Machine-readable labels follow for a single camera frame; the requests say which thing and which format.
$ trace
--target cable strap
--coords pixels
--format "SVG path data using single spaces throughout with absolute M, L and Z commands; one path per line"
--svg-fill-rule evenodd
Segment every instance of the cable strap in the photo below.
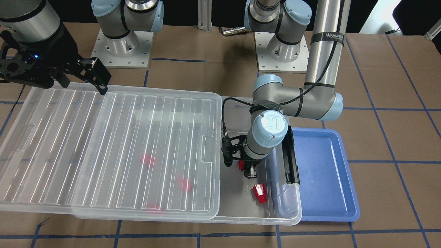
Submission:
M 336 41 L 340 42 L 344 46 L 344 34 L 340 32 L 324 32 L 313 34 L 311 38 L 311 44 L 318 41 Z

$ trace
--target light blue joint cap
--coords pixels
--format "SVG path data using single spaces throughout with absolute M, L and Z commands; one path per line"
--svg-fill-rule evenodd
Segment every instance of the light blue joint cap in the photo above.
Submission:
M 339 93 L 335 93 L 334 103 L 328 112 L 318 120 L 337 120 L 343 111 L 343 97 Z
M 243 22 L 244 27 L 248 30 L 251 30 L 250 20 L 248 19 L 248 9 L 250 7 L 250 3 L 251 3 L 251 0 L 247 0 L 247 4 L 245 5 L 245 20 Z
M 164 20 L 164 4 L 162 1 L 158 1 L 158 6 L 156 6 L 156 16 L 153 21 L 151 32 L 159 32 L 162 29 L 162 23 Z
M 300 25 L 308 25 L 312 17 L 311 7 L 302 0 L 286 0 L 285 11 Z
M 254 82 L 254 90 L 253 93 L 260 88 L 261 86 L 264 86 L 268 83 L 278 82 L 281 85 L 283 85 L 282 78 L 280 78 L 277 75 L 274 74 L 263 74 L 262 76 L 259 76 L 256 81 Z
M 262 147 L 273 148 L 282 142 L 288 131 L 285 117 L 275 110 L 260 113 L 253 122 L 254 140 Z
M 92 0 L 93 15 L 96 17 L 107 15 L 116 9 L 120 3 L 121 0 Z

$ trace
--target ur logo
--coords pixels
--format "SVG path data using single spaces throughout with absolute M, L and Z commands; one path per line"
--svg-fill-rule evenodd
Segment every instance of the ur logo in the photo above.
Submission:
M 269 129 L 280 129 L 280 116 L 266 115 L 266 127 Z

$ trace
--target transparent plastic lid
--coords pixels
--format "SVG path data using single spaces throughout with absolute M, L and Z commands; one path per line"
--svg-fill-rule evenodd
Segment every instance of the transparent plastic lid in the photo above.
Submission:
M 219 210 L 221 98 L 33 88 L 0 149 L 0 210 L 180 220 Z

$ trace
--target metal column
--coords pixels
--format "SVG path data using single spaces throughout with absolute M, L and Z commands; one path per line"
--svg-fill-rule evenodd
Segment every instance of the metal column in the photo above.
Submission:
M 198 29 L 211 32 L 211 0 L 199 0 Z

